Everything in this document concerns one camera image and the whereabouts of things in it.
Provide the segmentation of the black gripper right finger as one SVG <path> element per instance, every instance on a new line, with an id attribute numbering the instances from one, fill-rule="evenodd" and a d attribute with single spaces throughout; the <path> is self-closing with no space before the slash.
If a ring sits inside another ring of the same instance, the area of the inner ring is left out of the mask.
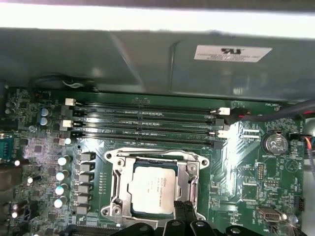
<path id="1" fill-rule="evenodd" d="M 185 201 L 185 217 L 192 236 L 245 236 L 246 229 L 240 226 L 229 226 L 220 231 L 208 221 L 198 219 L 194 207 L 190 201 Z"/>

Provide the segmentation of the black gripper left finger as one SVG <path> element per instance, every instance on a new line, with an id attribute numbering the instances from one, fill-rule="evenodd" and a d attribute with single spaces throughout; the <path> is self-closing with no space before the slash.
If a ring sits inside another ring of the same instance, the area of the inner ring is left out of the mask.
<path id="1" fill-rule="evenodd" d="M 116 236 L 184 236 L 185 235 L 185 202 L 174 201 L 174 218 L 160 221 L 155 228 L 139 222 L 115 233 Z"/>

